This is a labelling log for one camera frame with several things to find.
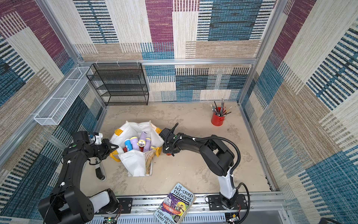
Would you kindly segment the blue flashlight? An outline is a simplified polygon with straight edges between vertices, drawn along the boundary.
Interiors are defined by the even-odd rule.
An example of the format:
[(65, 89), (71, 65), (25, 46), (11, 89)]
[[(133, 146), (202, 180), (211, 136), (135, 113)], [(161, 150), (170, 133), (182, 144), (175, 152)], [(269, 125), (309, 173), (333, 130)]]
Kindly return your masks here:
[(126, 140), (125, 140), (125, 147), (126, 147), (126, 149), (127, 149), (127, 152), (133, 150), (133, 147), (132, 147), (132, 144), (131, 144), (131, 140), (130, 140), (130, 139), (126, 139)]

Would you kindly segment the purple flashlight lone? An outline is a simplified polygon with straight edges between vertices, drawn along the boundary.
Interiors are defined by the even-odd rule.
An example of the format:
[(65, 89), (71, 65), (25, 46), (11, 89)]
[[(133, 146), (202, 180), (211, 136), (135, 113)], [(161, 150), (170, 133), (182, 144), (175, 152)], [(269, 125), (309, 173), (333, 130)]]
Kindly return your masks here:
[(145, 146), (143, 147), (143, 152), (148, 152), (151, 150), (151, 139), (150, 138), (146, 138), (145, 139)]

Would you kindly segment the purple flashlight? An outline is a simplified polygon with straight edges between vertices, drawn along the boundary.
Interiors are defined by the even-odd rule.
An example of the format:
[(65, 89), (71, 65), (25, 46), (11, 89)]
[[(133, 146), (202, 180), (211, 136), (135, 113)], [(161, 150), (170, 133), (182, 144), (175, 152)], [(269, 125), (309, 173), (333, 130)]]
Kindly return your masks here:
[(134, 136), (134, 137), (130, 138), (130, 142), (131, 142), (133, 150), (140, 151), (140, 147), (138, 145), (138, 142), (139, 142), (138, 137)]
[(140, 135), (140, 138), (138, 140), (139, 147), (144, 147), (146, 145), (146, 137), (147, 137), (147, 133), (142, 132), (142, 134)]

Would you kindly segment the white tote bag yellow handles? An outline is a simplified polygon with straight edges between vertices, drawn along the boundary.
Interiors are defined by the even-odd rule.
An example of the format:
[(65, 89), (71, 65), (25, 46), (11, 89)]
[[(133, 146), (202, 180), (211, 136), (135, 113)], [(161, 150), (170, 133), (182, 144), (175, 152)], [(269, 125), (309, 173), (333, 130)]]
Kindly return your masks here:
[[(159, 136), (161, 131), (151, 121), (142, 123), (127, 121), (115, 130), (110, 139), (110, 143), (119, 145), (117, 150), (110, 153), (110, 157), (124, 165), (128, 171), (128, 176), (151, 176), (154, 164), (153, 159), (155, 156), (160, 156), (164, 145), (164, 140)], [(139, 139), (142, 132), (146, 132), (147, 138), (151, 139), (151, 150), (144, 153), (143, 147), (140, 147), (140, 151), (131, 150), (127, 152), (125, 140), (134, 136)]]

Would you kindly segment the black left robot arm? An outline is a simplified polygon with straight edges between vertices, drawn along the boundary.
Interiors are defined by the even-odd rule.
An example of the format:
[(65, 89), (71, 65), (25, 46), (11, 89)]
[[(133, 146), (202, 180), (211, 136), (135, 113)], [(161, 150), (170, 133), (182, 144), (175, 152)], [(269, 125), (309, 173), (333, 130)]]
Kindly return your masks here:
[(63, 165), (51, 194), (42, 199), (38, 210), (45, 224), (85, 224), (99, 212), (113, 214), (119, 210), (119, 201), (111, 189), (92, 197), (80, 190), (83, 168), (91, 158), (105, 160), (118, 145), (109, 139), (96, 142), (98, 133), (90, 137), (87, 131), (72, 134), (73, 143), (62, 153)]

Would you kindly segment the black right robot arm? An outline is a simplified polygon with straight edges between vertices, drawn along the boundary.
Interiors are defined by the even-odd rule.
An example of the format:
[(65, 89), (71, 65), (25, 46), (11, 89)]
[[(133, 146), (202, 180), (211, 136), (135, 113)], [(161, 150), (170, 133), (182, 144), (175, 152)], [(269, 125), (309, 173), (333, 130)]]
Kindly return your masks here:
[(208, 168), (218, 177), (221, 207), (233, 210), (250, 208), (248, 188), (244, 183), (235, 186), (233, 172), (241, 162), (241, 153), (234, 142), (227, 138), (211, 135), (193, 137), (174, 133), (178, 123), (171, 129), (165, 128), (159, 136), (164, 140), (163, 153), (175, 155), (187, 150), (201, 155)]

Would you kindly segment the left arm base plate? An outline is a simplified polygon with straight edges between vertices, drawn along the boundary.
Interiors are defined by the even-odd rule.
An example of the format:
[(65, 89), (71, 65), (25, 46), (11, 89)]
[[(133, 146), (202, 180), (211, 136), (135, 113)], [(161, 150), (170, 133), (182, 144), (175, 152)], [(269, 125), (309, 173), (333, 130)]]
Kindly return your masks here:
[(117, 198), (117, 206), (116, 210), (113, 214), (130, 214), (132, 209), (133, 198), (132, 197), (124, 197), (124, 198)]

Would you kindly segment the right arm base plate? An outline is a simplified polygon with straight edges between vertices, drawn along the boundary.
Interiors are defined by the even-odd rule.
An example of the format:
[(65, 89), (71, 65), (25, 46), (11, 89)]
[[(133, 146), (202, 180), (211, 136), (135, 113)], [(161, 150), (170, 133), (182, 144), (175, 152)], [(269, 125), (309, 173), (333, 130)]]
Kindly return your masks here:
[(206, 197), (211, 211), (219, 210), (246, 210), (248, 208), (248, 201), (243, 194), (235, 194), (233, 198), (227, 199), (219, 195), (210, 195)]

